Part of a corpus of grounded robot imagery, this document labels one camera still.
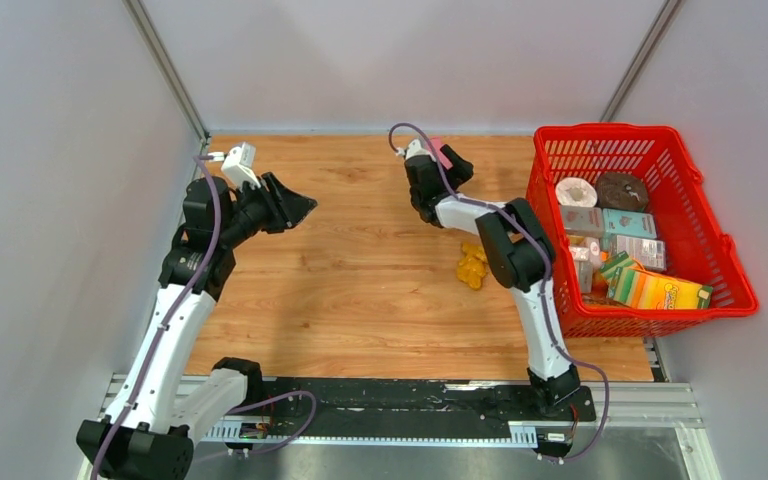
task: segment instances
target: brown round package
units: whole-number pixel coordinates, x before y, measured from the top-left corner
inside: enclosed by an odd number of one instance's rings
[[[596,181],[600,208],[642,212],[649,205],[649,192],[643,181],[634,175],[607,172]]]

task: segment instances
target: pink object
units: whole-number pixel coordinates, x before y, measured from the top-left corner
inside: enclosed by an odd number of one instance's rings
[[[452,162],[440,151],[440,149],[443,148],[443,140],[441,140],[440,137],[431,137],[431,148],[437,152],[437,158],[440,159],[440,163],[443,164],[443,167],[445,167],[446,170],[452,168]]]

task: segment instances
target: product box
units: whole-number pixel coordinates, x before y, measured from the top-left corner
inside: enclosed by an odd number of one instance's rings
[[[561,205],[561,217],[567,235],[596,238],[605,236],[604,218],[600,208]]]
[[[608,257],[608,260],[604,265],[602,265],[602,268],[599,269],[599,273],[602,275],[605,281],[608,282],[608,285],[610,285],[611,279],[614,278],[614,275],[616,275],[619,268],[631,267],[633,265],[634,259],[629,256],[628,252],[620,252],[616,255]]]
[[[578,287],[581,293],[593,291],[593,264],[589,261],[575,262],[575,276],[578,277]]]
[[[590,249],[587,247],[577,247],[570,245],[570,254],[576,262],[586,262],[590,260]]]
[[[707,308],[712,293],[707,285],[620,267],[611,279],[608,298],[632,308],[694,310]]]
[[[602,236],[602,249],[608,250],[614,235],[629,237],[658,238],[655,230],[655,217],[648,213],[626,212],[623,210],[602,209],[605,234]]]
[[[663,272],[667,268],[664,250],[664,242],[661,240],[614,235],[611,237],[611,247],[608,251],[612,256],[626,252],[646,270]]]

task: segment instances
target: snack package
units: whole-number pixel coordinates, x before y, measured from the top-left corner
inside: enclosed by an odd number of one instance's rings
[[[628,267],[617,269],[608,288],[608,298],[649,310],[707,308],[712,293],[707,285]]]
[[[576,262],[586,262],[590,260],[590,249],[587,247],[576,247],[570,245],[572,259]]]
[[[582,245],[590,249],[590,255],[587,261],[593,265],[593,268],[602,268],[605,260],[602,258],[602,249],[599,248],[599,240],[593,237],[586,237]]]
[[[587,237],[582,237],[579,235],[567,235],[567,240],[570,241],[570,245],[574,247],[580,247],[584,245],[584,241],[587,239]]]
[[[596,181],[596,194],[601,208],[642,212],[649,205],[646,184],[628,173],[603,173]]]
[[[599,274],[605,279],[608,285],[611,284],[611,279],[617,273],[617,269],[621,267],[634,266],[634,259],[628,254],[628,252],[620,252],[616,255],[608,257],[602,268],[599,269]]]

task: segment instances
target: toilet paper roll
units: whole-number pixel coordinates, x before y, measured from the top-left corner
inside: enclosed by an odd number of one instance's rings
[[[599,207],[627,212],[642,212],[649,205],[649,192],[643,180],[627,173],[608,172],[596,181]]]
[[[596,206],[596,189],[583,178],[564,178],[555,185],[555,195],[558,203],[567,207]]]

